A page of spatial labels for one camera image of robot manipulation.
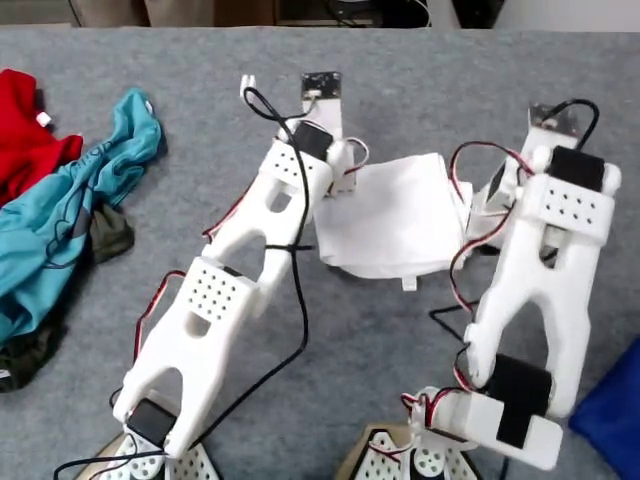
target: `white cloth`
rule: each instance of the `white cloth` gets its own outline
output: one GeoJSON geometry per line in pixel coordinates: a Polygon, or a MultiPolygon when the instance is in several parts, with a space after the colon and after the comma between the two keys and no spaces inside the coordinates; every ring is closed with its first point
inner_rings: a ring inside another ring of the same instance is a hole
{"type": "Polygon", "coordinates": [[[435,153],[365,166],[355,192],[325,198],[316,210],[320,258],[362,278],[448,268],[464,241],[473,193],[471,184],[461,187],[465,204],[435,153]]]}

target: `gray felt mat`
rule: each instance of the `gray felt mat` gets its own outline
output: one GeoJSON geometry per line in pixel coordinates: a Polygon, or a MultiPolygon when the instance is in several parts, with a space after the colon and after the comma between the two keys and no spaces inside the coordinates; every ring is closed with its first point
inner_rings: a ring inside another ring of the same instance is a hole
{"type": "MultiPolygon", "coordinates": [[[[299,74],[344,74],[344,123],[369,143],[372,161],[438,151],[470,139],[519,148],[530,101],[596,101],[602,120],[586,150],[620,165],[623,188],[591,301],[592,337],[582,398],[640,331],[640,38],[550,33],[349,30],[74,30],[0,32],[0,67],[35,75],[58,132],[88,145],[111,131],[111,108],[126,89],[149,92],[169,155],[151,166],[125,202],[137,234],[125,256],[76,282],[58,354],[24,390],[0,397],[0,478],[51,478],[64,461],[89,456],[119,430],[107,407],[131,361],[133,322],[163,274],[187,268],[212,223],[256,173],[275,126],[238,99],[240,75],[283,112],[299,109],[299,74]]],[[[588,112],[583,122],[588,121],[588,112]]],[[[468,154],[461,176],[483,184],[493,154],[468,154]]],[[[313,230],[307,232],[313,241],[313,230]]],[[[260,248],[237,258],[257,271],[260,248]]],[[[473,260],[464,290],[488,285],[494,260],[473,260]]],[[[426,316],[452,303],[444,273],[415,294],[399,282],[362,281],[301,255],[311,315],[304,356],[231,416],[208,441],[228,479],[330,478],[369,422],[403,421],[398,394],[452,382],[456,343],[426,316]]],[[[462,330],[466,319],[450,321],[462,330]]],[[[542,363],[535,311],[511,326],[506,352],[542,363]]],[[[245,324],[215,403],[219,412],[297,346],[300,314],[290,276],[263,318],[245,324]]],[[[472,454],[486,478],[501,458],[472,454]]],[[[514,480],[609,479],[612,471],[567,432],[557,470],[514,464],[514,480]]]]}

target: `fabric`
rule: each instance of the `fabric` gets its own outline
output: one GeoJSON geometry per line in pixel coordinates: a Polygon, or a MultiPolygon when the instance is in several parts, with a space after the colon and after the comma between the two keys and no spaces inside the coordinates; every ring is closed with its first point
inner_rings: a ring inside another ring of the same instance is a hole
{"type": "Polygon", "coordinates": [[[134,243],[133,228],[124,214],[103,203],[91,215],[89,227],[95,263],[103,263],[126,252],[134,243]]]}
{"type": "Polygon", "coordinates": [[[147,97],[133,89],[115,107],[111,137],[0,209],[0,344],[36,329],[82,253],[94,204],[118,205],[161,138],[147,97]]]}
{"type": "Polygon", "coordinates": [[[462,246],[463,205],[438,154],[367,165],[352,194],[325,198],[315,216],[320,258],[362,278],[416,277],[449,268],[462,246]]]}
{"type": "Polygon", "coordinates": [[[9,69],[0,73],[0,206],[80,156],[82,137],[56,140],[38,121],[36,99],[35,78],[9,69]]]}
{"type": "Polygon", "coordinates": [[[59,330],[59,325],[42,325],[5,345],[0,351],[0,393],[18,390],[31,381],[49,357],[59,330]]]}
{"type": "Polygon", "coordinates": [[[591,442],[622,480],[640,479],[640,337],[580,403],[569,426],[591,442]]]}

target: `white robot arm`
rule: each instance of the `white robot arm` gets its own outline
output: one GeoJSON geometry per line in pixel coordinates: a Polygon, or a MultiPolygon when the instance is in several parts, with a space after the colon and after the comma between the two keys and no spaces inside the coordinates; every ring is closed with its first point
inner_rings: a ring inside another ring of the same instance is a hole
{"type": "MultiPolygon", "coordinates": [[[[316,107],[326,112],[324,102],[331,102],[329,107],[337,102],[337,110],[328,110],[340,113],[339,74],[305,77],[305,82],[316,107]]],[[[329,133],[336,125],[341,133],[341,118],[331,114],[327,118],[316,113],[313,121],[287,121],[300,150],[308,200],[296,151],[281,129],[242,202],[193,260],[175,301],[149,332],[124,378],[114,416],[125,430],[164,450],[169,458],[180,458],[201,432],[222,384],[231,344],[247,317],[262,315],[282,281],[291,263],[287,250],[298,237],[305,212],[308,223],[330,187],[353,167],[352,148],[329,133]],[[290,201],[276,213],[271,205],[281,192],[290,201]],[[256,235],[265,238],[267,249],[262,273],[253,281],[225,261],[256,235]],[[166,400],[162,406],[152,389],[154,381],[172,368],[182,376],[179,412],[175,406],[167,408],[166,400]]]]}

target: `black wire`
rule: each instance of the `black wire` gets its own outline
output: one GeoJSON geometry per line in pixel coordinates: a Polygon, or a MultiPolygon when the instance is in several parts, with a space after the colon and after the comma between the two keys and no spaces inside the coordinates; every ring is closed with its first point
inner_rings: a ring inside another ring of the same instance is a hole
{"type": "Polygon", "coordinates": [[[331,6],[330,0],[322,0],[322,4],[324,5],[324,9],[327,12],[327,14],[331,18],[333,18],[336,22],[338,22],[339,25],[344,25],[345,27],[349,27],[349,28],[366,28],[364,25],[359,25],[353,20],[351,20],[350,22],[347,22],[344,18],[338,15],[338,12],[336,12],[333,9],[333,7],[331,6]]]}
{"type": "Polygon", "coordinates": [[[591,123],[589,124],[589,127],[585,130],[584,134],[582,135],[582,138],[578,141],[576,145],[576,150],[582,150],[582,148],[584,147],[584,144],[587,143],[587,140],[589,140],[589,137],[591,137],[591,134],[596,129],[596,125],[598,125],[598,120],[600,120],[600,109],[594,102],[592,102],[591,100],[587,100],[586,98],[572,98],[571,100],[565,100],[564,102],[559,103],[558,105],[553,107],[551,110],[549,110],[549,112],[544,116],[542,121],[545,122],[546,120],[549,120],[551,117],[555,117],[557,114],[569,108],[571,105],[585,105],[589,107],[593,112],[593,118],[591,119],[591,123]]]}
{"type": "Polygon", "coordinates": [[[81,27],[82,26],[82,22],[80,21],[80,16],[78,15],[78,12],[76,11],[76,7],[73,5],[73,0],[67,0],[67,3],[69,3],[69,8],[71,9],[71,14],[73,15],[73,18],[75,19],[75,21],[78,24],[78,26],[81,27]]]}
{"type": "MultiPolygon", "coordinates": [[[[480,303],[480,300],[474,300],[473,302],[469,302],[469,305],[473,306],[473,305],[477,305],[478,303],[480,303]]],[[[433,310],[429,310],[428,315],[429,317],[431,317],[431,320],[433,320],[438,325],[440,325],[447,333],[449,333],[452,337],[454,337],[460,343],[464,344],[464,338],[462,337],[462,335],[460,335],[451,326],[445,323],[444,320],[439,318],[439,315],[457,312],[458,310],[462,310],[462,306],[456,304],[456,305],[451,305],[450,307],[435,308],[433,310]]]]}
{"type": "Polygon", "coordinates": [[[90,457],[90,458],[82,458],[80,460],[73,460],[72,462],[63,463],[58,468],[56,468],[53,472],[53,480],[60,480],[60,473],[64,470],[73,467],[79,467],[81,465],[91,465],[92,463],[103,463],[103,462],[119,462],[120,460],[135,460],[136,458],[146,458],[146,457],[157,457],[158,455],[163,455],[164,452],[162,450],[154,450],[153,452],[141,452],[141,453],[132,453],[130,455],[120,455],[117,457],[90,457]]]}
{"type": "MultiPolygon", "coordinates": [[[[134,448],[134,454],[138,453],[138,442],[136,442],[136,439],[133,438],[133,435],[131,435],[130,433],[127,434],[127,436],[125,438],[130,438],[131,441],[133,442],[133,448],[134,448]]],[[[107,473],[107,472],[113,472],[114,470],[119,470],[120,468],[124,467],[125,465],[128,465],[129,463],[131,463],[131,461],[133,460],[133,458],[130,458],[129,460],[126,460],[123,463],[120,463],[118,465],[114,465],[113,467],[107,467],[107,468],[103,468],[102,470],[94,473],[93,475],[91,475],[91,477],[89,477],[89,480],[96,480],[97,478],[99,478],[101,475],[107,473]]]]}
{"type": "Polygon", "coordinates": [[[300,304],[300,312],[302,313],[302,339],[300,341],[300,345],[287,358],[285,358],[282,362],[276,365],[274,368],[269,370],[265,375],[263,375],[256,383],[254,383],[251,387],[244,391],[242,395],[234,400],[234,402],[229,405],[219,416],[216,418],[213,423],[211,423],[207,428],[205,428],[202,433],[194,440],[191,444],[190,448],[198,445],[204,438],[206,438],[211,432],[213,432],[218,425],[220,425],[233,411],[238,408],[247,398],[249,398],[256,390],[258,390],[262,385],[264,385],[269,379],[271,379],[274,375],[280,372],[283,368],[292,363],[296,358],[302,354],[302,352],[307,348],[307,344],[309,343],[309,317],[307,312],[307,304],[304,300],[304,294],[302,292],[302,286],[300,284],[300,273],[298,271],[298,257],[297,252],[300,249],[300,240],[302,239],[302,232],[304,229],[304,225],[307,221],[307,216],[309,214],[309,182],[307,179],[306,169],[304,168],[304,162],[302,161],[302,156],[300,154],[300,148],[293,136],[293,133],[287,126],[286,120],[289,118],[301,118],[300,115],[294,115],[291,117],[283,117],[278,113],[278,111],[271,105],[271,103],[253,87],[247,87],[243,92],[244,100],[246,104],[253,110],[254,113],[259,115],[260,117],[277,122],[280,128],[284,130],[287,137],[289,138],[289,143],[293,147],[293,150],[296,154],[296,158],[298,160],[298,166],[300,167],[300,174],[302,177],[302,186],[304,190],[304,209],[302,212],[302,217],[300,219],[300,225],[298,226],[298,231],[296,233],[295,239],[290,246],[289,254],[291,255],[291,272],[293,274],[293,283],[296,290],[296,296],[298,297],[298,303],[300,304]],[[269,113],[265,113],[260,110],[258,107],[253,105],[252,102],[249,101],[248,95],[252,94],[260,103],[268,110],[269,113]]]}
{"type": "Polygon", "coordinates": [[[500,476],[498,480],[507,480],[507,474],[509,473],[509,466],[511,465],[511,459],[509,457],[504,457],[502,461],[502,468],[500,469],[500,476]]]}

